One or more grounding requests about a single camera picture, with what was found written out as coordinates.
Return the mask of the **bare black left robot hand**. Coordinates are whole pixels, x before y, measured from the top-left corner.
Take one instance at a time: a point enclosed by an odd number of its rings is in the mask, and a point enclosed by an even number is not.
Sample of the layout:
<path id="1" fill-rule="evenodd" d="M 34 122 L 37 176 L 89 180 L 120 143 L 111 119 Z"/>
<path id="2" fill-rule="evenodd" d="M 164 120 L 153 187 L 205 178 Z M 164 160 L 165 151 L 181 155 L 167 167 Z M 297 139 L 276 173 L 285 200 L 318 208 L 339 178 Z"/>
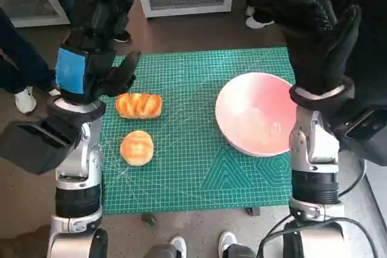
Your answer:
<path id="1" fill-rule="evenodd" d="M 114 66 L 114 36 L 129 22 L 134 0 L 75 0 L 70 34 L 60 47 L 56 84 L 61 97 L 75 105 L 86 105 L 101 95 L 115 97 L 134 81 L 139 53 L 129 53 L 122 65 Z"/>

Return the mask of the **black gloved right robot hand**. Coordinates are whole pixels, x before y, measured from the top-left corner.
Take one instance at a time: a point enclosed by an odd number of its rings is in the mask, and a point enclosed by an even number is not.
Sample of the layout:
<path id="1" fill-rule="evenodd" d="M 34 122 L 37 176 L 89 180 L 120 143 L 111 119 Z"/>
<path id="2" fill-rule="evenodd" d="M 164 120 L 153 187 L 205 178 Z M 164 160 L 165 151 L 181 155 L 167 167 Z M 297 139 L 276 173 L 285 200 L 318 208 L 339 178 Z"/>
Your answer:
<path id="1" fill-rule="evenodd" d="M 336 15 L 329 0 L 251 0 L 280 26 L 296 86 L 313 95 L 344 84 L 346 61 L 361 20 L 358 5 Z"/>

